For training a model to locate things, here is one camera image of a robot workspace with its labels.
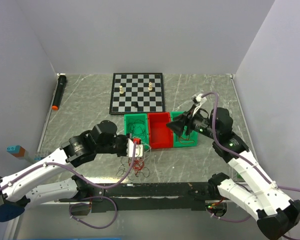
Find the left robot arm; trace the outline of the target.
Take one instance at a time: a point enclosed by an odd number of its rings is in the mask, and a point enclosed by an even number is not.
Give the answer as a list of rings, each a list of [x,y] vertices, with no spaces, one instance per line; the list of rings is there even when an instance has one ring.
[[[135,159],[136,148],[131,137],[117,134],[116,124],[109,120],[71,137],[37,163],[0,176],[0,222],[13,220],[27,208],[53,200],[85,200],[89,189],[83,184],[93,185],[93,182],[74,169],[93,161],[98,154]]]

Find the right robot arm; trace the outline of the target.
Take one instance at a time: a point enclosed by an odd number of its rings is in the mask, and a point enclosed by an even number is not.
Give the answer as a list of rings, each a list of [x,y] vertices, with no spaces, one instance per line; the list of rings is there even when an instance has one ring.
[[[215,152],[233,168],[250,188],[244,189],[224,173],[209,179],[213,199],[224,197],[253,217],[269,240],[278,240],[300,221],[300,200],[293,200],[259,165],[247,144],[233,132],[233,119],[227,109],[218,107],[204,117],[192,107],[166,125],[177,136],[197,132],[213,139]]]

